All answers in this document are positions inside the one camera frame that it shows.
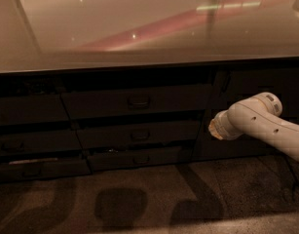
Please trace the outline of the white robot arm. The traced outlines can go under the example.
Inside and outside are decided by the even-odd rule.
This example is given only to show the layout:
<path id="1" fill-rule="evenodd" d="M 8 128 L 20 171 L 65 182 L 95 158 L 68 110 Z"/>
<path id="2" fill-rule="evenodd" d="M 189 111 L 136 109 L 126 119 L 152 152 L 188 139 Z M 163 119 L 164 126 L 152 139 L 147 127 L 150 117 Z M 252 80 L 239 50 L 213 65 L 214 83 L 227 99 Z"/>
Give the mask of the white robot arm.
<path id="1" fill-rule="evenodd" d="M 299 162 L 299 125 L 281 119 L 281 114 L 279 98 L 260 93 L 217 113 L 208 130 L 219 140 L 234 140 L 241 135 L 257 138 Z"/>

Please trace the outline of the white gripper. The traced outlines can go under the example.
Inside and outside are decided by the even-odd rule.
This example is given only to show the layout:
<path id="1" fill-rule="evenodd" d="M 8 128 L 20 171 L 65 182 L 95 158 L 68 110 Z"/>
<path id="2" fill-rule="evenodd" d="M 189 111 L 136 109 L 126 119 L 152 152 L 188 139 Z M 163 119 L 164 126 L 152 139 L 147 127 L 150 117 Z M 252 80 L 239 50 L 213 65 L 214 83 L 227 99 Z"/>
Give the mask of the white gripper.
<path id="1" fill-rule="evenodd" d="M 243 134 L 231 124 L 227 110 L 215 115 L 208 125 L 208 130 L 213 137 L 220 140 L 234 140 Z"/>

